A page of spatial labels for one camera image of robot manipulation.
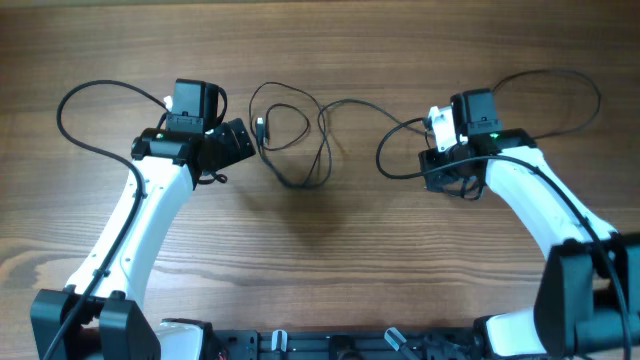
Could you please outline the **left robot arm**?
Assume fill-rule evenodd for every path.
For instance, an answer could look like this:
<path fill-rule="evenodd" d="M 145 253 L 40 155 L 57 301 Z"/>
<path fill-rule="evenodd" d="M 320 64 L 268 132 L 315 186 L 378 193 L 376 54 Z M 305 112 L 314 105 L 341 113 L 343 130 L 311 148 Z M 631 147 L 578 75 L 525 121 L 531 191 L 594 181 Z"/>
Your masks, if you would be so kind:
<path fill-rule="evenodd" d="M 148 279 L 173 219 L 199 185 L 224 183 L 222 169 L 254 155 L 241 119 L 225 121 L 218 85 L 179 79 L 145 129 L 127 184 L 97 243 L 61 290 L 41 290 L 31 324 L 42 359 L 225 359 L 208 322 L 168 319 L 153 329 L 143 314 Z"/>

